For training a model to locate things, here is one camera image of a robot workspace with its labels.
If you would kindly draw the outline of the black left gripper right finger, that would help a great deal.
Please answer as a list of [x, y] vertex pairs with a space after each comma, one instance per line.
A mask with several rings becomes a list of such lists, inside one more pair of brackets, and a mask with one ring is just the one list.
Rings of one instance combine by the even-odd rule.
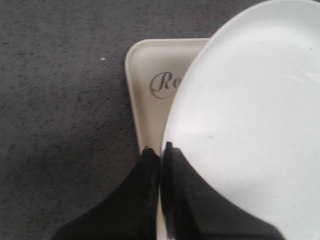
[[169, 240], [278, 240], [271, 224], [215, 191], [167, 142], [162, 158], [161, 204]]

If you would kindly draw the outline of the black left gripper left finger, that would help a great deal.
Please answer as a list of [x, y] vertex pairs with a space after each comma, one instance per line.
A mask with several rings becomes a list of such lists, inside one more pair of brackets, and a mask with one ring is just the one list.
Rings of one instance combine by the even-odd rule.
[[54, 240], [155, 240], [160, 158], [145, 148], [123, 182], [99, 205], [59, 228]]

